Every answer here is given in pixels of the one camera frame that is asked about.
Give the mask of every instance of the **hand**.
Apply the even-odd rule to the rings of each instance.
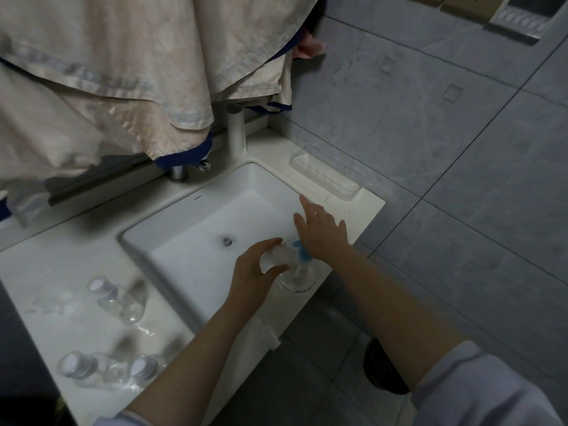
[[[261,255],[280,243],[280,237],[255,243],[235,263],[231,289],[225,304],[242,312],[247,320],[262,306],[274,279],[288,270],[285,264],[271,267],[265,274],[260,270]]]
[[[303,195],[300,203],[306,213],[306,219],[300,214],[294,214],[294,224],[304,247],[310,255],[330,264],[334,254],[344,247],[349,247],[347,242],[347,226],[341,220],[335,225],[333,215],[328,214],[323,206],[313,204]]]

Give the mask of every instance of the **white pipe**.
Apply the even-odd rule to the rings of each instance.
[[[246,154],[245,115],[240,106],[227,106],[227,135],[231,156],[241,157]]]

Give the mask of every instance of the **pink cloth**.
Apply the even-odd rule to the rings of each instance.
[[[316,40],[305,27],[303,30],[302,40],[292,49],[292,57],[310,59],[322,54],[327,45]]]

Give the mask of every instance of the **left hand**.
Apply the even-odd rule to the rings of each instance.
[[[225,305],[242,312],[247,320],[262,306],[274,279],[288,270],[285,264],[271,267],[265,274],[260,270],[260,257],[280,243],[280,237],[255,243],[239,256],[235,263],[231,289]]]

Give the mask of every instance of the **forearm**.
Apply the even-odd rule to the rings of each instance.
[[[411,390],[464,340],[353,247],[338,251],[330,264]]]
[[[231,346],[249,316],[225,303],[126,410],[154,426],[198,426]]]

